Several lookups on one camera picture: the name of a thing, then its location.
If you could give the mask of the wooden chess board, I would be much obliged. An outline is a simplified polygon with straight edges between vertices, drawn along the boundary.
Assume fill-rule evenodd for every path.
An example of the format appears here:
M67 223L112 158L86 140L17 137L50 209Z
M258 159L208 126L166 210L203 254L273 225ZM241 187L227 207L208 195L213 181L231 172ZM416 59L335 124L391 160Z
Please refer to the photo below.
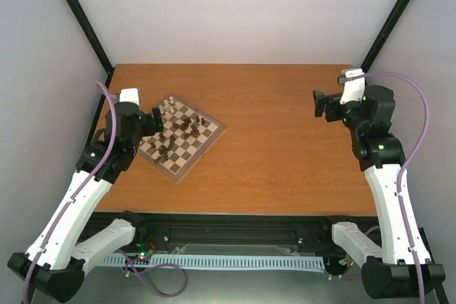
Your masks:
M159 104L164 129L144 137L138 154L178 183L217 141L226 125L177 95Z

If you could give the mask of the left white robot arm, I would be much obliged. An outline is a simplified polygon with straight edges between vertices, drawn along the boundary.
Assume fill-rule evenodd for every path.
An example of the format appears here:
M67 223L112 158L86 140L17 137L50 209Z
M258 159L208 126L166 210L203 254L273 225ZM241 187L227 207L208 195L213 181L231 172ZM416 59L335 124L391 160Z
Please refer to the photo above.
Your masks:
M142 248L148 240L145 219L124 211L106 228L79 241L100 200L132 164L141 139L164 129L158 108L144 113L130 101L110 105L105 119L106 126L82 151L71 184L45 229L27 251L13 253L8 261L26 289L35 288L60 303L78 292L105 257L127 245Z

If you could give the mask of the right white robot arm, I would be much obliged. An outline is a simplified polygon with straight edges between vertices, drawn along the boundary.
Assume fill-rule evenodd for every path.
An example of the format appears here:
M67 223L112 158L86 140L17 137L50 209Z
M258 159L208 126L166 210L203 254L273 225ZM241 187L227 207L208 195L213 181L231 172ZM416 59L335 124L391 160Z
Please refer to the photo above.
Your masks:
M395 109L392 90L379 85L352 93L313 92L315 116L341 121L350 131L352 150L373 194L381 243L355 223L340 221L331 228L333 242L361 268L363 287L372 299L418 298L445 280L418 230L408 193L405 154L389 132Z

